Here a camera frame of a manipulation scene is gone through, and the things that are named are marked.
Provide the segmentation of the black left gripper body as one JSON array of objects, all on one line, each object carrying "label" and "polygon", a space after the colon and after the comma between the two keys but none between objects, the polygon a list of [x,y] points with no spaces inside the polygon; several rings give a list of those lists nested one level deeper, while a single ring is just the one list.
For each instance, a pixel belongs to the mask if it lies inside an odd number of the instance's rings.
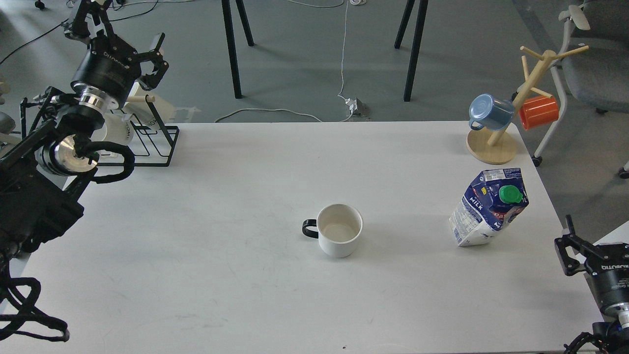
[{"label": "black left gripper body", "polygon": [[134,82],[140,77],[138,63],[128,58],[137,50],[115,36],[118,43],[110,46],[107,38],[95,37],[88,42],[88,51],[70,82],[74,92],[94,87],[107,93],[116,103],[116,109],[124,106]]}]

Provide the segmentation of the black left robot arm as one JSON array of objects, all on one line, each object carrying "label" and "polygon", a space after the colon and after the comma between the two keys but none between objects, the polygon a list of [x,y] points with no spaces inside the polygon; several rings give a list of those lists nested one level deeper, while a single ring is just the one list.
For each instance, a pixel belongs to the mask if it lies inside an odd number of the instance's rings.
[{"label": "black left robot arm", "polygon": [[64,35],[85,43],[87,52],[70,85],[72,93],[48,87],[43,96],[23,99],[38,107],[29,132],[17,139],[7,129],[0,163],[1,300],[16,309],[1,316],[1,338],[23,335],[68,341],[68,324],[36,307],[41,284],[36,278],[14,278],[10,261],[62,236],[84,213],[79,197],[90,183],[115,183],[129,177],[135,155],[128,146],[93,141],[108,110],[123,108],[132,86],[155,89],[167,69],[160,49],[164,33],[147,52],[138,52],[113,31],[110,0],[81,0],[60,23]]}]

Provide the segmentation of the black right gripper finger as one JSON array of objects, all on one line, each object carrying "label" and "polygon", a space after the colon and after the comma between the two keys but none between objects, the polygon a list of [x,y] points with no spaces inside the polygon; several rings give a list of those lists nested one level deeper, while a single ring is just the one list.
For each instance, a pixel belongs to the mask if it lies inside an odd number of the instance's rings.
[{"label": "black right gripper finger", "polygon": [[576,235],[570,215],[565,216],[568,230],[554,240],[554,247],[564,275],[574,276],[579,272],[594,275],[600,265],[607,261],[602,249]]}]

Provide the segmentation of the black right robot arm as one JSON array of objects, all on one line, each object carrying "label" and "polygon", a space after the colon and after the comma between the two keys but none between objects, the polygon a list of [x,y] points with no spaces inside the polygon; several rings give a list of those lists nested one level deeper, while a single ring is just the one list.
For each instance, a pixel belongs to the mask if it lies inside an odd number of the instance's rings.
[{"label": "black right robot arm", "polygon": [[576,235],[572,217],[566,215],[568,231],[554,242],[566,276],[585,273],[586,282],[600,313],[610,321],[592,324],[569,344],[565,354],[575,354],[586,344],[600,354],[626,354],[629,349],[629,246],[624,242],[593,245]]}]

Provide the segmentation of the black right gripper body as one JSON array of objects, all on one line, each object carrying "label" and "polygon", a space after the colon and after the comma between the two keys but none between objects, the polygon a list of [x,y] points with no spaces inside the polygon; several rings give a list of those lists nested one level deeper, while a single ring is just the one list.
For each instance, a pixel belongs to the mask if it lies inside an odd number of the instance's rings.
[{"label": "black right gripper body", "polygon": [[603,258],[591,255],[585,262],[586,277],[600,312],[617,317],[628,310],[628,252],[609,253]]}]

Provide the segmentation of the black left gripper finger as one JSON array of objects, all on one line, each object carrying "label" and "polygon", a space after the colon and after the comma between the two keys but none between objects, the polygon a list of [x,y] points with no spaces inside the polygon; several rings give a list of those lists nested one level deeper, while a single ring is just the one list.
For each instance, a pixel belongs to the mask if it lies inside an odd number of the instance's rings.
[{"label": "black left gripper finger", "polygon": [[151,43],[151,48],[147,52],[134,53],[133,65],[140,65],[140,63],[143,62],[151,62],[155,67],[162,67],[166,65],[166,61],[160,51],[165,38],[166,34],[157,34]]},{"label": "black left gripper finger", "polygon": [[152,65],[151,71],[142,73],[139,77],[140,87],[142,87],[143,90],[155,89],[170,67],[169,63],[163,58],[151,59],[149,62]]}]

